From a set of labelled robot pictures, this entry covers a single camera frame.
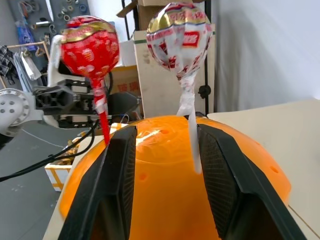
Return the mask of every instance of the black mesh pad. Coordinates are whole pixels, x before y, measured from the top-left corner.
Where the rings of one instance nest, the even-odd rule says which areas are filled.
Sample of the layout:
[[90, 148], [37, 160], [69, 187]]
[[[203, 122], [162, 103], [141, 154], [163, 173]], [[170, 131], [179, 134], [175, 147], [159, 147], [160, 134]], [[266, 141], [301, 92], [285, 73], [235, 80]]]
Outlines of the black mesh pad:
[[266, 175], [224, 131], [200, 124], [203, 178], [222, 240], [305, 240]]
[[133, 207], [135, 126], [115, 132], [83, 175], [59, 240], [128, 240]]

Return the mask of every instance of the gold foil band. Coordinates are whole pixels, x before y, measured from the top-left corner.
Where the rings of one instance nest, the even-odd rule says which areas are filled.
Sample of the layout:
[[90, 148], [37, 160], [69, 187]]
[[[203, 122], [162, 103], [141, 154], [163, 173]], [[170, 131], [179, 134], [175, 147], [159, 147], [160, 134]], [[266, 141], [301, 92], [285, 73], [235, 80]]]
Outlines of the gold foil band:
[[146, 30], [148, 34], [155, 33], [159, 30], [167, 29], [172, 25], [184, 24], [210, 24], [206, 14], [197, 8], [183, 6], [181, 9], [174, 9], [159, 14], [151, 19]]
[[108, 31], [110, 33], [116, 32], [115, 28], [109, 23], [92, 21], [78, 28], [67, 28], [64, 31], [64, 38], [62, 39], [62, 43], [65, 44], [81, 41], [98, 31]]

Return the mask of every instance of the white table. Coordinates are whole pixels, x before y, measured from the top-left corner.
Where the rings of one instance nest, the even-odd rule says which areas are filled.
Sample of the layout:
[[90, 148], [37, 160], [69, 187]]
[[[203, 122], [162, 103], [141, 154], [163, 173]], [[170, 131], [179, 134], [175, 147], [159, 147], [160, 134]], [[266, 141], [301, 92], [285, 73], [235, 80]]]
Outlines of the white table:
[[[292, 185], [289, 209], [308, 240], [320, 237], [320, 101], [287, 103], [245, 111], [211, 113], [210, 119], [230, 125], [263, 145], [281, 166]], [[84, 147], [90, 139], [82, 144]], [[80, 158], [75, 160], [71, 173]], [[61, 196], [44, 240], [57, 240], [64, 220]]]

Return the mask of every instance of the lollipop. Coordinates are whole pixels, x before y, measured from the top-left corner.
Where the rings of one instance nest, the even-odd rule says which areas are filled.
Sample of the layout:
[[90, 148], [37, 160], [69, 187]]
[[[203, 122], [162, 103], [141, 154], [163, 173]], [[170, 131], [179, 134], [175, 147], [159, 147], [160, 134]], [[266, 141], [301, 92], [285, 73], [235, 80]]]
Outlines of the lollipop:
[[195, 171], [201, 173], [195, 77], [206, 58], [212, 28], [206, 14], [192, 3], [169, 3], [151, 19], [146, 35], [153, 58], [174, 72], [182, 88], [178, 116], [189, 116], [188, 128]]
[[119, 43], [115, 28], [93, 16], [76, 16], [63, 32], [61, 56], [71, 72], [91, 81], [94, 103], [108, 145], [107, 97], [104, 77], [118, 63]]

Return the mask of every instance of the orange dome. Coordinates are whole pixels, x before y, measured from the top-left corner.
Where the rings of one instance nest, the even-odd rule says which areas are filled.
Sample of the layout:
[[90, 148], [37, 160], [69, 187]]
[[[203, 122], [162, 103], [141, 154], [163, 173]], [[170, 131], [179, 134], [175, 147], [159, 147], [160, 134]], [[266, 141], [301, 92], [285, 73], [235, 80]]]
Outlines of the orange dome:
[[[273, 158], [257, 142], [222, 123], [197, 118], [199, 124], [233, 136], [242, 152], [259, 167], [281, 197], [288, 200], [290, 183]], [[202, 174], [196, 174], [188, 121], [162, 116], [134, 123], [136, 163], [130, 240], [217, 240]], [[60, 212], [66, 217], [81, 177], [105, 149], [97, 144], [77, 165], [65, 186]]]

